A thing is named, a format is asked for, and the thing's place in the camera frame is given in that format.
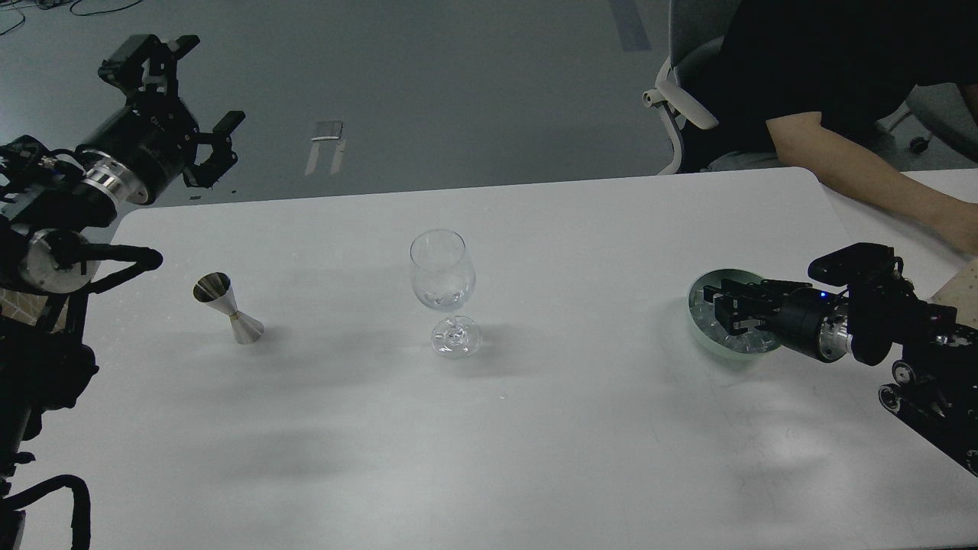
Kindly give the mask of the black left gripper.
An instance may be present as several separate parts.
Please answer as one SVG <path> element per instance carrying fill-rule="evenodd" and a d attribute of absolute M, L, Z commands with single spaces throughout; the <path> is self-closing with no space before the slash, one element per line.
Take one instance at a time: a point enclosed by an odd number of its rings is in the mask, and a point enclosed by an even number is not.
<path fill-rule="evenodd" d="M 163 42 L 132 35 L 103 60 L 98 76 L 125 95 L 125 105 L 77 148 L 86 185 L 111 205 L 151 205 L 178 176 L 186 187 L 211 189 L 237 162 L 232 135 L 247 118 L 229 111 L 211 128 L 199 123 L 180 98 L 177 65 L 199 45 L 195 34 Z M 198 163 L 200 146 L 210 155 Z"/>

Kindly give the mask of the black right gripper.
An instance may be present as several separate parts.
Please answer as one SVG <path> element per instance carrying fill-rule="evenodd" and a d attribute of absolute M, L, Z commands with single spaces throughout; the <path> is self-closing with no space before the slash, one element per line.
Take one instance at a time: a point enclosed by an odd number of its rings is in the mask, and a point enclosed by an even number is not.
<path fill-rule="evenodd" d="M 848 299 L 810 283 L 721 279 L 703 286 L 703 299 L 728 335 L 768 331 L 783 347 L 824 363 L 851 351 Z"/>

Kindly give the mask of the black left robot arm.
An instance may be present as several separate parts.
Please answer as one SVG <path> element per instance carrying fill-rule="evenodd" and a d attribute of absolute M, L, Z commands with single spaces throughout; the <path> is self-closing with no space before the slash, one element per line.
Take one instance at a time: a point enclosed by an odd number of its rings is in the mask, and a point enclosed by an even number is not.
<path fill-rule="evenodd" d="M 209 189 L 238 160 L 232 135 L 245 120 L 227 112 L 203 130 L 180 98 L 178 63 L 199 36 L 165 42 L 133 35 L 102 61 L 99 76 L 125 104 L 73 149 L 51 149 L 22 135 L 2 146 L 2 289 L 36 297 L 31 320 L 2 316 L 2 547 L 18 549 L 27 508 L 58 490 L 71 494 L 70 546 L 91 544 L 88 485 L 59 474 L 11 492 L 18 466 L 34 456 L 21 443 L 38 436 L 46 412 L 70 409 L 98 373 L 84 342 L 91 295 L 157 269 L 149 247 L 89 241 L 120 209 L 151 205 L 175 179 Z"/>

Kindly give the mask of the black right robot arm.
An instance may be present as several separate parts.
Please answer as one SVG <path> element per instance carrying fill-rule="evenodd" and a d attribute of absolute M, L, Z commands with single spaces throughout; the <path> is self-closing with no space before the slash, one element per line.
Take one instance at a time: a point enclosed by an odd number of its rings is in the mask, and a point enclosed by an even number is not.
<path fill-rule="evenodd" d="M 884 244 L 860 243 L 813 260 L 809 282 L 719 270 L 695 282 L 689 314 L 707 340 L 740 353 L 787 348 L 820 362 L 876 366 L 898 345 L 881 405 L 976 473 L 976 330 L 957 310 L 925 302 Z"/>

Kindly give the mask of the person's hand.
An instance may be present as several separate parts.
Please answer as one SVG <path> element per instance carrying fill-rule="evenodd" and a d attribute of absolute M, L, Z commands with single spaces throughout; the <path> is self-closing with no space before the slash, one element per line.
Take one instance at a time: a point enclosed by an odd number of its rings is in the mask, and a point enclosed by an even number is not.
<path fill-rule="evenodd" d="M 977 255 L 977 205 L 954 199 L 937 205 L 927 225 L 954 250 Z"/>

